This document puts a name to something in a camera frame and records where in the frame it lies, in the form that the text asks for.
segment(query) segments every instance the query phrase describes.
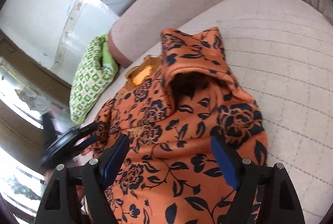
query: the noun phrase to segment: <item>beige upholstery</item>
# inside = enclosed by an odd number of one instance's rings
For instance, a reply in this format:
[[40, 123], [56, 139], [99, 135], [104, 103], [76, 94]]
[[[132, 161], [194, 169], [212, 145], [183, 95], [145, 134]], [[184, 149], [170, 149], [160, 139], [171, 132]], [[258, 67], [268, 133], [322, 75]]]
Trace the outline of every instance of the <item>beige upholstery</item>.
[[[225, 0], [179, 29], [214, 26], [228, 64], [262, 110], [268, 163], [285, 164], [306, 223], [318, 224], [333, 203], [333, 26], [301, 0]], [[160, 43], [146, 54], [159, 52]], [[115, 81], [86, 123], [124, 83]]]
[[223, 0], [137, 0], [113, 25], [109, 49], [127, 67], [159, 41], [168, 27], [180, 27]]

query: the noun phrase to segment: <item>metal screw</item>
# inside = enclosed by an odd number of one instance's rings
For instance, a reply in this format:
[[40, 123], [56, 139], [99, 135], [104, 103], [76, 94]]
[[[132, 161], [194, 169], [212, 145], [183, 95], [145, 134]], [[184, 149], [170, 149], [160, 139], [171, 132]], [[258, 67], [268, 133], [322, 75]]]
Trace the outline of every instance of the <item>metal screw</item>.
[[242, 160], [242, 162], [243, 162], [245, 165], [250, 165], [250, 164], [251, 164], [251, 159], [244, 158], [244, 159]]
[[98, 159], [97, 158], [92, 158], [89, 160], [89, 164], [90, 165], [96, 165], [98, 163]]
[[278, 169], [284, 169], [284, 165], [282, 163], [276, 163]]
[[59, 164], [59, 165], [56, 167], [56, 169], [59, 170], [59, 171], [63, 170], [64, 168], [65, 168], [64, 164]]

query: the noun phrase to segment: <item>green and white cushion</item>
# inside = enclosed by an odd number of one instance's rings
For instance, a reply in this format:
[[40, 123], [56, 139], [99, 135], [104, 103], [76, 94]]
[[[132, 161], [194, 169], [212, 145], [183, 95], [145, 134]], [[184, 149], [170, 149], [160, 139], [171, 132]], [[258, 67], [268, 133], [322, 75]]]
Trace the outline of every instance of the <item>green and white cushion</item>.
[[[76, 124], [83, 123], [90, 109], [118, 72], [117, 63], [111, 54], [107, 54], [108, 49], [105, 48], [107, 37], [96, 37], [89, 43], [74, 75], [69, 107], [71, 119]], [[103, 60], [105, 57], [108, 58], [107, 63]]]

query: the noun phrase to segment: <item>floral pattern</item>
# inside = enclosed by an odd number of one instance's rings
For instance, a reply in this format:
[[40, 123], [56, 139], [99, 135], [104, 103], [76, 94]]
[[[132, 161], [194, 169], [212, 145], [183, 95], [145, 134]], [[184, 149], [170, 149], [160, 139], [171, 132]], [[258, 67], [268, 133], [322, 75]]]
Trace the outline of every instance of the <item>floral pattern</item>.
[[[226, 64], [217, 28], [193, 36], [168, 29], [161, 38], [159, 70], [103, 106], [99, 141], [90, 149], [98, 157], [120, 133], [130, 135], [126, 159], [105, 191], [119, 223], [221, 224], [235, 191], [210, 150], [210, 135], [264, 165], [262, 116]], [[261, 200], [258, 189], [249, 224]]]

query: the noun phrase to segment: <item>white wall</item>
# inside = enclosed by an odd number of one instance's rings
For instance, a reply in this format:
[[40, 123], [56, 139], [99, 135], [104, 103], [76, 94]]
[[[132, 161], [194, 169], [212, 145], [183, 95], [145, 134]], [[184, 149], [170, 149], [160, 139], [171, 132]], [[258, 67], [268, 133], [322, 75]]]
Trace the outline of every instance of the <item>white wall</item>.
[[[0, 12], [0, 29], [26, 54], [68, 83], [72, 83], [76, 67], [89, 41], [107, 33], [118, 18], [112, 11], [96, 3], [88, 3], [82, 9], [73, 33], [63, 43], [65, 49], [58, 50], [64, 27], [76, 2], [7, 0]], [[61, 56], [62, 61], [54, 67], [56, 54]]]

